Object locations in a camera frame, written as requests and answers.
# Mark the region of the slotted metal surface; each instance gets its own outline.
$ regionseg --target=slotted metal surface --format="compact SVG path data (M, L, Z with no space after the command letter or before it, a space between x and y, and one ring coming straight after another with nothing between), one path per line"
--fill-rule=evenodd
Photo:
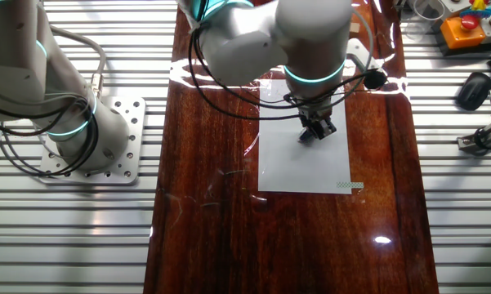
M140 180L134 187L47 187L0 153L0 293L141 293L176 20L174 1L45 1L50 21L105 48L107 96L147 101ZM89 79L97 54L57 38ZM489 54L443 58L432 36L404 39L408 93L422 164L440 291L491 294L491 154L458 151L456 137L490 123L453 104L471 72L491 76ZM28 128L17 122L17 128ZM36 138L15 147L39 164Z

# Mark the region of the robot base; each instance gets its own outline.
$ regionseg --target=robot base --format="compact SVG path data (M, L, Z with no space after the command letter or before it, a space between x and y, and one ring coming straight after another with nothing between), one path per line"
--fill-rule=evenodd
M137 97L102 97L105 106L118 111L129 126L128 144L123 155L111 165L99 171L73 171L65 176L43 177L40 181L47 185L134 185L138 178L141 143L145 118L145 100ZM56 144L47 140L51 150ZM67 163L43 150L41 169L55 171Z

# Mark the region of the black cable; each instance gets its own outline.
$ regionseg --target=black cable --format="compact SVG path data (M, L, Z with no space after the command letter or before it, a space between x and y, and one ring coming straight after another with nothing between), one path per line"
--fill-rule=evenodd
M480 147L481 149L485 150L491 150L491 147L488 147L487 145L484 144L484 142L481 140L481 136L484 134L484 129L479 128L477 131L474 133L474 143Z
M305 105L310 105L310 104L314 104L314 103L318 103L320 102L321 100L324 100L324 99L327 99L329 98L330 96L333 96L334 95L334 92L341 86L344 86L346 85L347 83L349 82L353 82L357 79L360 79L360 78L364 78L365 76L369 75L372 73L372 71L374 71L375 69L370 69L368 71L366 71L365 73L362 73L362 74L359 74L359 75L356 75L352 78L348 78L347 80L344 80L342 82L340 82L339 84L337 84L335 87L333 87L331 90L325 92L324 94L320 95L320 96L316 96L316 97L312 97L312 98L308 98L308 99L305 99L303 100L302 102L300 103L294 103L292 105L285 105L285 106L275 106L275 105L265 105L265 104L262 104L262 103L259 103L259 102L256 102L256 101L252 101L252 100L249 100L247 98L244 98L243 96L241 96L240 94L232 91L231 89L229 89L225 84L219 82L211 73L211 71L209 70L209 68L207 67L207 65L205 64L205 62L203 61L203 57L201 55L201 50L200 50L200 46L199 46L199 29L196 29L194 32L193 32L193 36L194 36L194 51L196 53L196 56L200 62L200 64L202 65L203 67L203 70L205 70L205 72L214 80L214 82L216 84L218 84L220 87L222 87L225 91L229 92L231 95L237 97L238 99L242 100L242 101L245 101L245 102L248 102L252 105L255 105L255 106L260 106L260 107L265 107L265 108L268 108L268 109L294 109L294 108L298 108L298 107L301 107L301 106L305 106ZM334 104L332 105L327 105L327 107L332 107L334 105L337 105L339 104L340 102L342 102L344 99L346 99L348 96L344 96L342 97L340 100L336 101Z
M6 140L6 144L8 145L9 149L11 152L15 155L16 159L21 161L26 167L30 168L32 171L29 171L25 168L23 168L21 165L15 162L15 160L11 157L11 155L6 151L3 142L0 139L0 150L3 152L4 156L9 160L16 168L20 169L21 171L31 175L31 176L63 176L65 174L68 174L70 172L74 172L77 169L79 169L92 155L94 152L96 145L98 143L98 125L96 122L96 118L94 117L94 114L91 114L91 122L87 126L87 137L86 140L83 143L83 147L81 148L82 154L79 155L72 163L70 163L67 167L64 167L60 169L59 171L54 171L54 172L47 172L47 171L41 171L37 169L36 167L31 166L28 164L24 159L22 159L18 153L15 151L15 149L12 147L12 144L9 140L9 137L6 133L3 133L4 138Z
M198 8L198 17L196 18L196 21L200 22L203 18L203 14L207 10L207 6L209 4L208 0L201 0Z
M291 118L299 118L299 117L301 117L300 114L297 114L297 115L290 115L290 116L277 117L277 118L252 118L252 117L242 116L242 115L239 115L239 114L233 114L233 113L231 113L229 111L226 111L226 110L223 110L223 109L219 108L217 105L215 105L214 103L212 103L212 101L210 101L205 96L205 94L203 93L202 89L199 87L198 80L196 79L196 75L195 75L194 69L193 69L193 60L192 60L193 44L194 44L194 33L192 34L192 36L190 38L190 41L189 41L189 70L190 70L190 75L191 75L191 77L193 79L193 83L194 83L194 86L196 87L196 90L198 90L198 93L202 96L202 99L204 99L205 102L207 102L209 104L209 106L211 106L212 108L214 108L218 112L220 112L222 114L225 114L225 115L228 115L228 116L230 116L232 118L240 118L240 119L247 119L247 120L254 120L254 121L261 121L261 120L284 120L284 119L291 119Z
M82 97L81 96L76 96L74 100L79 100L80 98L82 98ZM0 109L0 114L6 115L6 116L9 116L9 117L12 117L12 118L40 119L40 118L48 118L48 117L50 117L52 115L59 114L62 111L66 110L67 107L68 106L62 106L61 108L55 109L55 110L53 110L51 112L48 112L46 114L36 114L36 115L14 114L14 113L9 112L7 110Z
M64 109L58 114L58 116L56 116L56 118L49 125L47 125L47 127L44 127L38 131L34 131L34 132L30 132L30 133L25 133L22 131L13 131L11 129L8 129L8 128L2 126L1 124L0 124L0 131L9 133L9 134L15 135L15 136L37 136L37 135L43 134L46 131L50 131L62 119L64 114L67 112L67 110L69 110L73 105L79 103L79 101L84 101L84 100L85 100L85 98L79 97L77 100L74 101L74 103L71 103L71 104L65 106Z

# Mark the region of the orange box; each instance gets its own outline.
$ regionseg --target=orange box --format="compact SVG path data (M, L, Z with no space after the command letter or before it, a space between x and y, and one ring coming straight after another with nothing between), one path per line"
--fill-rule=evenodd
M478 46L484 40L484 31L480 25L473 30L461 27L460 17L450 17L441 25L441 33L450 49Z

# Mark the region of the clear plastic cup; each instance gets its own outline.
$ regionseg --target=clear plastic cup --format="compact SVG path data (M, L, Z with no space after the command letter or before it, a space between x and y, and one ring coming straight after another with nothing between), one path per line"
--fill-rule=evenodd
M413 16L407 21L404 35L416 42L421 41L437 20L443 17L445 7L441 0L412 0Z

